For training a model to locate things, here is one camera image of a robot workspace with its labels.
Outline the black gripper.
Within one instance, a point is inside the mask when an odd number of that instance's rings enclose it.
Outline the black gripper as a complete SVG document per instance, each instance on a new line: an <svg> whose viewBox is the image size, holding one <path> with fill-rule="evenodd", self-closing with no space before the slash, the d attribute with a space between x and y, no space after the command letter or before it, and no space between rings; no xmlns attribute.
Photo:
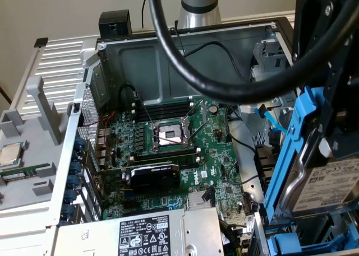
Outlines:
<svg viewBox="0 0 359 256"><path fill-rule="evenodd" d="M333 26L348 0L296 0L292 59L298 62ZM304 160L358 156L358 23L330 59L310 72L300 88L322 88L305 125Z"/></svg>

